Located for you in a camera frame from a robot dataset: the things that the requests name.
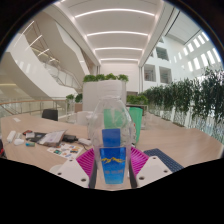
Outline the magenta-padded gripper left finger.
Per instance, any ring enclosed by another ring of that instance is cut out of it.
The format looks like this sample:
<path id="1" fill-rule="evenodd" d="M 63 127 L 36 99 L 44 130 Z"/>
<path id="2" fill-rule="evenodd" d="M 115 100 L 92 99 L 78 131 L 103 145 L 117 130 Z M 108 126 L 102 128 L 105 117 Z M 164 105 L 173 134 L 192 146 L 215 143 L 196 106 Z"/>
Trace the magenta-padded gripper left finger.
<path id="1" fill-rule="evenodd" d="M 89 149 L 78 158 L 67 160 L 56 175 L 84 188 L 94 189 L 97 177 L 97 165 L 94 150 Z"/>

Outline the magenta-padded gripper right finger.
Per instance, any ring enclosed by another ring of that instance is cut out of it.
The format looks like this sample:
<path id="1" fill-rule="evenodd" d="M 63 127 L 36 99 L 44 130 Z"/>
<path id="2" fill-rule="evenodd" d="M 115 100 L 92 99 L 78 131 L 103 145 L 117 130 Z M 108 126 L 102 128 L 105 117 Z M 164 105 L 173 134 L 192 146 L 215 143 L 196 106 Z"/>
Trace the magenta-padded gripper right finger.
<path id="1" fill-rule="evenodd" d="M 146 186 L 171 173 L 158 156 L 148 156 L 136 148 L 131 148 L 129 175 L 132 188 Z"/>

